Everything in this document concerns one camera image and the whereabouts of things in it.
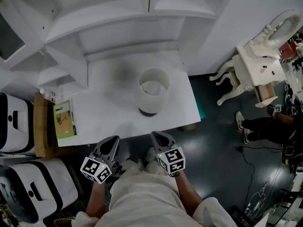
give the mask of dark floor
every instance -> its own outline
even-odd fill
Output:
[[[257,99],[254,92],[246,92],[235,99],[225,101],[222,106],[217,106],[216,101],[231,89],[227,81],[216,86],[214,82],[208,80],[208,76],[205,76],[192,79],[191,85],[206,117],[197,123],[197,129],[193,131],[171,129],[166,132],[183,147],[186,156],[185,172],[198,194],[202,198],[216,197],[225,209],[237,205],[243,210],[253,167],[245,163],[243,155],[236,149],[238,146],[244,146],[244,143],[243,134],[238,130],[234,119],[235,112],[241,111],[245,118],[255,119],[267,117],[266,108],[255,107]],[[276,85],[275,91],[279,96],[275,104],[283,104],[284,84]],[[278,147],[267,140],[263,140],[262,144],[267,147]],[[117,160],[122,162],[130,154],[143,156],[150,145],[149,135],[123,139]],[[252,142],[249,146],[261,147],[261,144]],[[91,151],[91,147],[83,146],[80,151],[80,158],[84,158]],[[281,153],[273,154],[267,149],[248,148],[245,148],[243,153],[246,160],[255,166],[248,200],[254,193],[260,191],[270,178],[270,184],[264,191],[269,197],[259,212],[262,213],[278,201],[280,188],[291,188],[293,174],[281,170],[283,168],[280,166]],[[251,202],[252,208],[260,199],[256,194]]]

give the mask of person's leg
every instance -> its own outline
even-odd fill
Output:
[[[147,165],[145,167],[145,171],[151,174],[157,175],[167,175],[167,172],[158,165],[157,162],[157,154],[153,147],[150,147],[146,153],[145,162]]]
[[[259,134],[259,132],[250,132],[247,135],[245,135],[245,138],[246,140],[244,139],[244,142],[249,143],[250,141],[264,140],[266,139],[266,135]]]
[[[270,124],[272,118],[258,118],[254,120],[243,120],[241,126],[251,131],[259,131],[261,128]]]
[[[244,124],[242,124],[242,126],[244,126],[245,128],[252,127],[255,129],[254,133],[247,134],[246,136],[247,141],[257,141],[257,140],[267,139],[277,144],[283,144],[288,142],[290,135],[294,131],[290,125],[282,123],[278,119],[273,119],[271,121],[267,120],[267,123],[266,120],[264,119],[270,119],[270,118],[261,118],[261,119],[262,119],[261,121],[257,122],[261,125],[259,129],[257,128],[256,122],[253,122],[252,125],[247,125],[246,120],[243,121]]]
[[[130,159],[127,159],[121,165],[122,165],[122,171],[125,171],[125,172],[120,176],[120,179],[138,175],[142,169],[141,161],[136,163]]]

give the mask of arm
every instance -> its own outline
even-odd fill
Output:
[[[103,184],[94,183],[91,190],[89,203],[85,213],[90,217],[101,218],[105,214],[105,187]]]
[[[289,124],[289,125],[291,125],[291,126],[294,125],[294,118],[289,117],[289,116],[287,116],[287,115],[284,115],[284,114],[279,113],[279,114],[276,116],[276,118],[279,119],[279,120],[280,120],[281,122],[283,122],[283,123],[287,123],[287,124]]]
[[[192,217],[199,204],[202,203],[202,199],[189,183],[185,173],[183,171],[179,173],[180,175],[176,177],[176,183],[180,199],[187,214]]]

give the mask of chair leg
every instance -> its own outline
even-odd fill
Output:
[[[218,86],[218,85],[221,85],[222,82],[223,82],[226,78],[229,78],[229,80],[231,81],[230,74],[229,74],[229,73],[225,73],[225,74],[223,75],[223,77],[221,77],[221,80],[220,80],[219,82],[216,82],[216,85],[217,85],[217,86]]]
[[[234,56],[231,60],[229,60],[228,62],[223,64],[223,66],[219,69],[217,75],[210,76],[209,80],[215,81],[215,80],[219,79],[229,68],[234,67],[236,58],[237,58],[237,56]]]
[[[220,106],[222,105],[222,103],[230,98],[239,96],[240,94],[242,94],[243,92],[245,92],[245,84],[241,84],[237,87],[236,90],[231,91],[230,93],[224,94],[218,101],[217,101],[217,105]]]

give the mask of book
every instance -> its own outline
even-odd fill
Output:
[[[53,114],[58,139],[77,135],[71,100],[56,104]]]

